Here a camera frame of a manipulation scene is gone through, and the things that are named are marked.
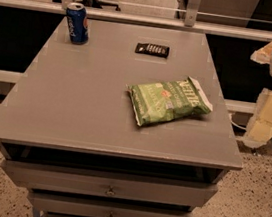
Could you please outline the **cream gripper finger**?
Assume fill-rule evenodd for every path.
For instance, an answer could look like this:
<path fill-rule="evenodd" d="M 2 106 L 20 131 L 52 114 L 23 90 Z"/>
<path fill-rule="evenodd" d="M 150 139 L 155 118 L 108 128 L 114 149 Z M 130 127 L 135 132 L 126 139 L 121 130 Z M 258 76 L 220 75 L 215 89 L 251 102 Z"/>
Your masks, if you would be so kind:
<path fill-rule="evenodd" d="M 264 88 L 248 121 L 244 141 L 265 145 L 272 138 L 272 90 Z"/>
<path fill-rule="evenodd" d="M 272 57 L 272 41 L 267 43 L 264 47 L 261 47 L 260 49 L 254 51 L 253 54 L 250 55 L 251 60 L 261 65 L 263 64 L 269 65 L 271 63 L 271 57 Z"/>

